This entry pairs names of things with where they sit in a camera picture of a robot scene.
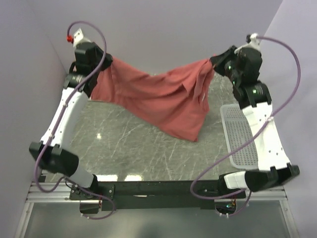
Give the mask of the red t-shirt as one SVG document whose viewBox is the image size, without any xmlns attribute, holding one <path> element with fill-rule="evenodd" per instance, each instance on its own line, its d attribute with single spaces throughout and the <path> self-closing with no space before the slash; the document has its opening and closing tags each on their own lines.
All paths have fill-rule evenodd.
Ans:
<svg viewBox="0 0 317 238">
<path fill-rule="evenodd" d="M 114 58 L 99 73 L 91 99 L 122 106 L 172 137 L 196 142 L 210 110 L 213 76 L 209 59 L 150 75 Z"/>
</svg>

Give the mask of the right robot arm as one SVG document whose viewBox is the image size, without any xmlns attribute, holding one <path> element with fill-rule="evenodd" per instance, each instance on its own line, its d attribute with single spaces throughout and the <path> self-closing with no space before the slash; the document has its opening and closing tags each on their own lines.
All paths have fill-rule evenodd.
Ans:
<svg viewBox="0 0 317 238">
<path fill-rule="evenodd" d="M 268 87 L 258 80 L 262 54 L 254 48 L 235 46 L 210 58 L 218 74 L 230 79 L 233 95 L 250 127 L 256 146 L 257 169 L 220 175 L 218 198 L 232 197 L 248 189 L 257 192 L 291 181 L 300 174 L 286 155 L 274 122 Z"/>
</svg>

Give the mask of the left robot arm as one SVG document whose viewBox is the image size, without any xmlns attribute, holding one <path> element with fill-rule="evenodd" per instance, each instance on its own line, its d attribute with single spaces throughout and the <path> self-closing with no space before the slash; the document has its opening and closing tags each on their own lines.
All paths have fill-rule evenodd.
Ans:
<svg viewBox="0 0 317 238">
<path fill-rule="evenodd" d="M 87 199 L 98 196 L 96 175 L 79 165 L 77 155 L 69 151 L 75 124 L 97 84 L 102 70 L 111 66 L 113 59 L 94 42 L 79 43 L 75 47 L 75 62 L 66 76 L 61 100 L 52 122 L 39 142 L 32 142 L 29 152 L 36 161 L 34 179 L 38 170 L 46 170 L 63 177 L 81 188 Z"/>
</svg>

